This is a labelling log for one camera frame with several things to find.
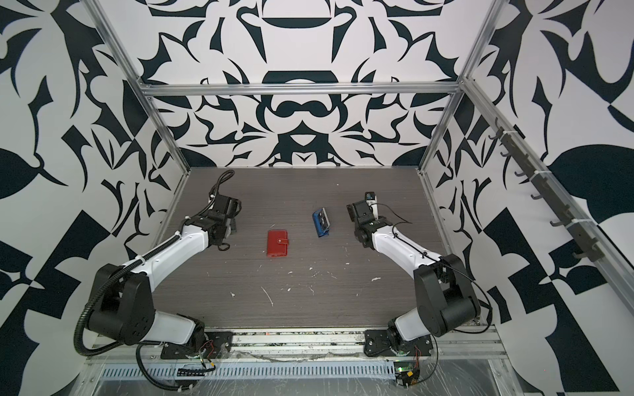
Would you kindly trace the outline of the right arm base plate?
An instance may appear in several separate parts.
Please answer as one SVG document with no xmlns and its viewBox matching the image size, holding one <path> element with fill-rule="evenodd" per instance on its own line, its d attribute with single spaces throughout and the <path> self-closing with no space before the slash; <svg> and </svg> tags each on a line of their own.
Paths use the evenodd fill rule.
<svg viewBox="0 0 634 396">
<path fill-rule="evenodd" d="M 367 357 L 414 357 L 431 356 L 434 344 L 431 336 L 405 341 L 396 330 L 366 330 L 363 353 Z"/>
</svg>

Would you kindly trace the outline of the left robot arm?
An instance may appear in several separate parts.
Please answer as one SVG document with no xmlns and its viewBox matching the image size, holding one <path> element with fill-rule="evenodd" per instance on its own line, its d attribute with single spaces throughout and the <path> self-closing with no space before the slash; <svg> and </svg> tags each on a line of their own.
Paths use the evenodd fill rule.
<svg viewBox="0 0 634 396">
<path fill-rule="evenodd" d="M 240 200 L 215 196 L 201 213 L 186 217 L 179 230 L 146 254 L 120 266 L 100 268 L 74 330 L 74 350 L 89 357 L 120 346 L 167 343 L 182 346 L 189 354 L 199 351 L 206 341 L 204 323 L 156 310 L 153 293 L 209 247 L 228 250 L 226 239 L 241 211 Z"/>
</svg>

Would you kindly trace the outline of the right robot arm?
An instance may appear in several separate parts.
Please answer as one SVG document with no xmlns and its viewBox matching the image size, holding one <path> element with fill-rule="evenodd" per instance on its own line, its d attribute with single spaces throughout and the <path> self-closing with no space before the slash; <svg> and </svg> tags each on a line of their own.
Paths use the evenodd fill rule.
<svg viewBox="0 0 634 396">
<path fill-rule="evenodd" d="M 415 307 L 389 322 L 388 337 L 394 345 L 420 338 L 441 336 L 480 317 L 476 283 L 462 260 L 442 256 L 417 244 L 396 224 L 378 214 L 374 200 L 347 205 L 354 234 L 363 247 L 397 264 L 414 282 Z"/>
</svg>

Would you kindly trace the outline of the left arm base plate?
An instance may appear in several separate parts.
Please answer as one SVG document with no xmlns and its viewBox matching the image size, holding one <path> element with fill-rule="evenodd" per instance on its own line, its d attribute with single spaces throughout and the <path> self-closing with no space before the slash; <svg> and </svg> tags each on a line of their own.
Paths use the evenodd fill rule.
<svg viewBox="0 0 634 396">
<path fill-rule="evenodd" d="M 233 337 L 234 333 L 229 331 L 198 333 L 183 345 L 166 343 L 160 358 L 162 360 L 178 360 L 202 356 L 204 360 L 218 359 L 231 351 Z"/>
</svg>

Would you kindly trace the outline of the red leather card holder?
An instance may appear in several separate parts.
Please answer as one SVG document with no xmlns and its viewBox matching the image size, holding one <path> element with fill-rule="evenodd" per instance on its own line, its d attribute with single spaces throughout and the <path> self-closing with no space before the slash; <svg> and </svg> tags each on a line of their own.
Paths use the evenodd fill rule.
<svg viewBox="0 0 634 396">
<path fill-rule="evenodd" d="M 272 229 L 267 233 L 267 256 L 286 257 L 288 254 L 289 237 L 285 229 Z"/>
</svg>

